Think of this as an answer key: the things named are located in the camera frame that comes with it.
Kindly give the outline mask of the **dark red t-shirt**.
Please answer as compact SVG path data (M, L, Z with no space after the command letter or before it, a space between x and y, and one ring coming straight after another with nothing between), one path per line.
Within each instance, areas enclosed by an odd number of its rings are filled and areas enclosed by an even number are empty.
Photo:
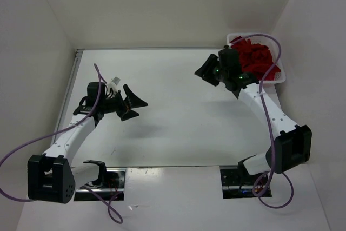
M238 52L243 72L250 72L260 81L278 56L275 42L264 36L251 36L241 41L245 35L229 36L228 43Z

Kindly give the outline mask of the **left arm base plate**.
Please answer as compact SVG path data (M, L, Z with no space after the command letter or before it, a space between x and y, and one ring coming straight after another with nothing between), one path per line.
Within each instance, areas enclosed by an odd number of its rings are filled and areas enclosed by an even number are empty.
M126 169L108 168L102 181L90 181L84 186L91 189L105 201L124 200ZM98 201L99 199L85 188L76 190L74 201Z

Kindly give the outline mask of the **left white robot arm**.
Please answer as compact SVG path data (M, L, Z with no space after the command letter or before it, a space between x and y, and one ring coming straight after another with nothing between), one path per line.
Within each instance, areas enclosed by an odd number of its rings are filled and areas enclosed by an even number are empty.
M71 163L87 137L105 114L115 113L121 121L138 117L136 108L146 101L136 96L127 85L122 97L115 83L90 82L87 95L73 112L67 131L41 155L33 155L27 164L28 198L36 201L68 203L75 192L87 183L100 188L108 181L104 162L87 160L77 167Z

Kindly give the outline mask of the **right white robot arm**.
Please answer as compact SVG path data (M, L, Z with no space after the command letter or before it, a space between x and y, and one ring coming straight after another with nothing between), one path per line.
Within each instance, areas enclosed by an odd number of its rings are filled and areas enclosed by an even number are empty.
M238 163L237 178L243 184L251 183L256 175L274 171L282 174L310 159L312 131L290 119L260 86L257 77L243 72L238 53L234 49L211 54L195 71L202 80L226 89L247 105L256 117L270 127L274 143L265 152L243 159Z

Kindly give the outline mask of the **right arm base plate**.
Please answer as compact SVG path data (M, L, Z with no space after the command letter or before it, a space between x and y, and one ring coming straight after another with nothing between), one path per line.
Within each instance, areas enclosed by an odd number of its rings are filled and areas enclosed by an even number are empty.
M260 174L241 178L236 166L220 167L219 170L224 199L245 199L255 197L252 193L252 188Z

